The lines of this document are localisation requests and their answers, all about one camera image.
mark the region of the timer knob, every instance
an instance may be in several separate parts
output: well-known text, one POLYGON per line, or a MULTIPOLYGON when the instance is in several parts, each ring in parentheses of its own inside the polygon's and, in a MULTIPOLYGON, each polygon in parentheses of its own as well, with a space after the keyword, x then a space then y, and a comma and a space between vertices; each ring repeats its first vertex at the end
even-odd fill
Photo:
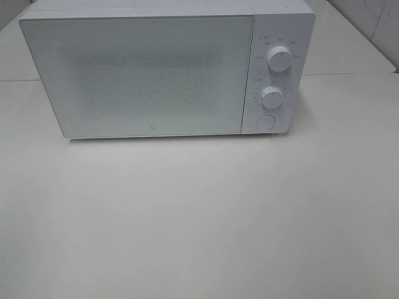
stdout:
POLYGON ((275 109, 282 104, 284 95, 276 86, 269 86, 261 92, 262 104, 267 109, 275 109))

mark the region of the white countertop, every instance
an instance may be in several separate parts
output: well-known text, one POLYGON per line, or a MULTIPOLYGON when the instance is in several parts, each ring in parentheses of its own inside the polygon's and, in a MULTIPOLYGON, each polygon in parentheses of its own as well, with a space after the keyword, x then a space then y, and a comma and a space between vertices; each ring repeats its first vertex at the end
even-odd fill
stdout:
POLYGON ((287 135, 68 141, 0 83, 2 298, 397 298, 398 94, 305 76, 287 135))
MULTIPOLYGON (((392 73, 395 67, 326 0, 306 0, 316 13, 304 75, 392 73)), ((38 80, 17 16, 0 31, 0 81, 38 80)))

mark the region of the microwave door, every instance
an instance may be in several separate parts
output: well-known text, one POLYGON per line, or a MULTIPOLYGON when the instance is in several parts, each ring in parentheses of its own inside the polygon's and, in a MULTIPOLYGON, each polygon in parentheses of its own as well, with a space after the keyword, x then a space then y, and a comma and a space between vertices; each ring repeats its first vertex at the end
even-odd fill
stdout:
POLYGON ((239 134, 253 16, 21 23, 65 137, 239 134))

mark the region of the perforated mesh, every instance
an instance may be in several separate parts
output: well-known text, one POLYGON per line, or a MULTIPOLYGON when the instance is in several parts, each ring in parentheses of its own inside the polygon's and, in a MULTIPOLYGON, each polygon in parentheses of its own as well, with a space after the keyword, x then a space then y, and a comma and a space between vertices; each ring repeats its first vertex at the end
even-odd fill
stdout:
POLYGON ((60 49, 79 98, 81 118, 99 115, 216 115, 221 49, 197 46, 183 51, 132 49, 121 53, 80 53, 60 49))

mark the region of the control panel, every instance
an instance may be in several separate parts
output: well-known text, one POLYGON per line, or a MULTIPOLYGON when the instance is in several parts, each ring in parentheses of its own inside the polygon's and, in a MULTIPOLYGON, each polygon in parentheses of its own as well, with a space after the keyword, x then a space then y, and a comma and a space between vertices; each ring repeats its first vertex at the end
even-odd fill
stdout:
POLYGON ((242 134, 288 130, 314 14, 256 14, 242 134))

